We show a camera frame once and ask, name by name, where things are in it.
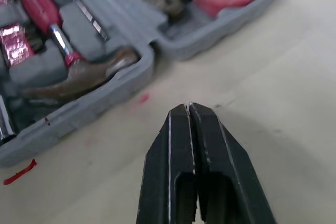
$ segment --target red mark on floor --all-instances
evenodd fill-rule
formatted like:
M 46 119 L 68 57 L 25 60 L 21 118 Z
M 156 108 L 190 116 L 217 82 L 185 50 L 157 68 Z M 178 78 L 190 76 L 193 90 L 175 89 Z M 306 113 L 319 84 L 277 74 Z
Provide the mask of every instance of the red mark on floor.
M 37 165 L 37 163 L 36 163 L 35 159 L 33 159 L 31 164 L 28 165 L 25 169 L 21 170 L 20 172 L 15 174 L 13 177 L 5 179 L 4 180 L 4 185 L 6 186 L 6 185 L 9 185 L 9 184 L 13 183 L 15 180 L 17 180 L 18 178 L 20 178 L 21 176 L 23 176 L 27 172 L 29 172 L 31 169 L 33 169 L 35 165 Z
M 131 110 L 134 111 L 137 108 L 139 108 L 141 105 L 144 105 L 146 102 L 148 102 L 149 98 L 150 98 L 149 93 L 143 94 L 140 97 L 139 101 L 136 103 L 136 105 L 131 108 Z
M 140 100 L 139 100 L 139 105 L 140 104 L 144 104 L 146 101 L 149 100 L 149 94 L 144 94 L 142 97 L 140 97 Z
M 50 126 L 50 123 L 49 123 L 49 120 L 48 120 L 47 117 L 44 118 L 44 121 L 45 121 L 46 123 L 48 123 L 48 125 Z

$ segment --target hammer handle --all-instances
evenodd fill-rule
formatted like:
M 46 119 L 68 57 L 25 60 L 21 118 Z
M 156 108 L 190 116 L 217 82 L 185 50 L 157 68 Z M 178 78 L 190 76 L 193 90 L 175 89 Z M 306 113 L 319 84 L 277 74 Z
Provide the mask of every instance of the hammer handle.
M 62 26 L 58 8 L 52 0 L 21 0 L 28 15 L 45 34 L 50 35 L 50 26 Z

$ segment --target gray tool holder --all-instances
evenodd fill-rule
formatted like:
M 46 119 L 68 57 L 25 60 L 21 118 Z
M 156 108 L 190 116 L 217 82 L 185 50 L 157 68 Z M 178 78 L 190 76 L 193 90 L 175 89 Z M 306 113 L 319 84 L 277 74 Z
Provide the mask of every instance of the gray tool holder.
M 125 22 L 132 24 L 147 41 L 173 60 L 186 60 L 209 49 L 226 35 L 239 30 L 266 11 L 274 0 L 255 0 L 241 8 L 226 8 L 217 18 L 205 15 L 193 2 L 186 5 L 188 17 L 174 25 L 145 0 L 98 0 L 106 9 L 119 9 Z
M 28 126 L 22 121 L 28 112 L 22 109 L 25 102 L 17 93 L 18 87 L 41 87 L 64 79 L 67 69 L 61 55 L 56 45 L 48 40 L 45 52 L 28 59 L 21 66 L 8 71 L 0 61 L 2 92 L 11 100 L 9 107 L 20 127 L 15 139 L 0 146 L 1 167 L 15 165 L 50 148 L 66 134 L 92 122 L 99 114 L 127 100 L 145 86 L 153 73 L 154 52 L 151 46 L 173 60 L 186 60 L 261 15 L 274 0 L 255 0 L 242 8 L 224 9 L 217 18 L 206 16 L 189 2 L 186 4 L 188 16 L 173 25 L 165 14 L 145 0 L 81 0 L 108 31 L 110 39 L 105 43 L 75 3 L 71 0 L 54 1 L 61 6 L 63 31 L 86 59 L 102 62 L 118 47 L 131 45 L 140 54 L 141 60 L 119 71 L 100 88 L 57 110 L 34 110 L 37 120 Z M 0 27 L 28 22 L 19 1 L 0 6 Z

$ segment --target red paint mark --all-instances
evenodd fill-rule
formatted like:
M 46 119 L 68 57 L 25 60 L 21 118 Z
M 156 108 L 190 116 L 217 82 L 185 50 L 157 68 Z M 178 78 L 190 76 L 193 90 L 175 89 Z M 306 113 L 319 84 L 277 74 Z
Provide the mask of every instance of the red paint mark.
M 48 123 L 48 125 L 50 126 L 50 123 L 49 123 L 49 120 L 48 120 L 47 117 L 44 118 L 44 121 L 45 121 L 46 123 Z
M 149 100 L 149 94 L 144 94 L 142 97 L 140 97 L 139 104 L 144 104 L 146 101 Z
M 33 159 L 31 164 L 28 165 L 25 169 L 21 170 L 20 172 L 15 174 L 13 177 L 5 179 L 4 180 L 4 185 L 6 186 L 6 185 L 9 185 L 9 184 L 13 183 L 15 180 L 17 180 L 18 178 L 20 178 L 21 176 L 23 176 L 27 172 L 29 172 L 31 169 L 33 169 L 35 165 L 37 165 L 37 163 L 36 163 L 35 159 Z

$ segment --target tool kit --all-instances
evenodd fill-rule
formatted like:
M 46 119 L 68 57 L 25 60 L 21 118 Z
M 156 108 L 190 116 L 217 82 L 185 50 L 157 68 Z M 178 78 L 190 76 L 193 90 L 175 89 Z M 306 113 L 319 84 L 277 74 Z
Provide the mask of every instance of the tool kit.
M 0 0 L 0 166 L 125 101 L 155 52 L 185 60 L 274 0 Z

